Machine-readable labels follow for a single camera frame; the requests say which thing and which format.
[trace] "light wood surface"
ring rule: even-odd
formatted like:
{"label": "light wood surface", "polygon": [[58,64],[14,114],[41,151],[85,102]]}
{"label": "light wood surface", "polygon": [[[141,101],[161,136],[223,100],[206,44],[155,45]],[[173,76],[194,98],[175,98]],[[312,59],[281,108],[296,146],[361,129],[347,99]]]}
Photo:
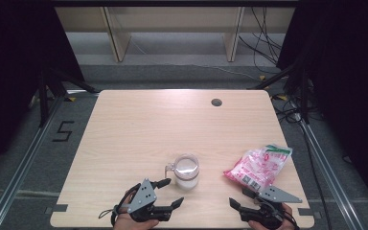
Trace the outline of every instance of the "light wood surface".
{"label": "light wood surface", "polygon": [[[211,100],[220,99],[221,106]],[[112,209],[125,191],[144,178],[164,178],[164,167],[181,153],[197,156],[198,185],[182,191],[174,181],[155,192],[156,206],[185,197],[170,221],[158,228],[246,228],[229,197],[258,208],[241,187],[223,175],[247,150],[266,144],[286,146],[274,109],[265,91],[257,90],[114,90],[103,91],[80,141],[53,212],[55,227],[110,227]],[[289,204],[300,227],[312,227],[313,217],[300,217],[309,208],[298,174],[289,158],[275,186],[303,199]]]}

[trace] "black stand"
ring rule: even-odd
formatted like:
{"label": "black stand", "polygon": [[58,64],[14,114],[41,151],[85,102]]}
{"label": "black stand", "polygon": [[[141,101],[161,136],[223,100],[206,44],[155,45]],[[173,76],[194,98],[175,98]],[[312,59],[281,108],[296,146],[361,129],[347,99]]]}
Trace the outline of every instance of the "black stand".
{"label": "black stand", "polygon": [[312,69],[312,64],[321,54],[321,50],[325,48],[328,35],[332,28],[333,22],[336,19],[337,13],[340,7],[337,6],[343,0],[333,0],[329,4],[325,13],[321,16],[319,21],[314,25],[306,43],[301,50],[297,59],[286,69],[280,73],[274,75],[269,80],[257,85],[251,89],[264,89],[272,83],[280,80],[283,77],[288,76],[287,83],[285,85],[286,92],[293,94],[300,88],[301,92],[301,116],[308,124],[308,94],[309,94],[309,76]]}
{"label": "black stand", "polygon": [[67,91],[62,84],[62,81],[69,81],[81,89],[86,90],[88,93],[100,93],[101,90],[97,90],[94,87],[76,80],[64,72],[57,69],[45,69],[39,76],[38,92],[40,97],[40,126],[42,127],[49,117],[49,104],[47,99],[46,86],[52,91],[55,97],[63,97],[67,94]]}

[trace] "person's right hand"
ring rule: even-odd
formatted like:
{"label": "person's right hand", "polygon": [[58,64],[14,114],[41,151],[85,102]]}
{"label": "person's right hand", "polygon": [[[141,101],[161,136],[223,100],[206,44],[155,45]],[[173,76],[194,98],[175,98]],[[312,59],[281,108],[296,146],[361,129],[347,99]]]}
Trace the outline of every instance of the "person's right hand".
{"label": "person's right hand", "polygon": [[[290,216],[292,215],[292,209],[285,203],[283,203],[283,208],[286,210],[286,215],[292,219],[292,217]],[[254,230],[268,230],[257,221],[250,220],[247,223]],[[283,219],[282,225],[277,230],[294,230],[294,225],[290,221]]]}

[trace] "snack package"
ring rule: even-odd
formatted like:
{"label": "snack package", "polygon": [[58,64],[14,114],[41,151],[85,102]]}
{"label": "snack package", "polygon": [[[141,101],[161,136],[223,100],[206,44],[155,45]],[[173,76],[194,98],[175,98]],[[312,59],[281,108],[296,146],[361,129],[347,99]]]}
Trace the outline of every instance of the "snack package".
{"label": "snack package", "polygon": [[247,151],[230,171],[223,174],[249,189],[261,192],[274,182],[276,175],[292,154],[291,148],[267,145]]}

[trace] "person's left hand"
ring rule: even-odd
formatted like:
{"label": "person's left hand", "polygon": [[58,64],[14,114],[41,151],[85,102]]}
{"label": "person's left hand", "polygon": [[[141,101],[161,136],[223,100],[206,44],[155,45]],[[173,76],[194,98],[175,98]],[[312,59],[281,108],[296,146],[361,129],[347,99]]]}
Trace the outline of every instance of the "person's left hand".
{"label": "person's left hand", "polygon": [[[124,204],[128,204],[135,192],[131,193],[126,199]],[[130,214],[126,212],[126,208],[120,209],[121,214],[116,217],[113,230],[148,230],[156,226],[159,223],[157,219],[149,219],[145,222],[136,222],[130,217]]]}

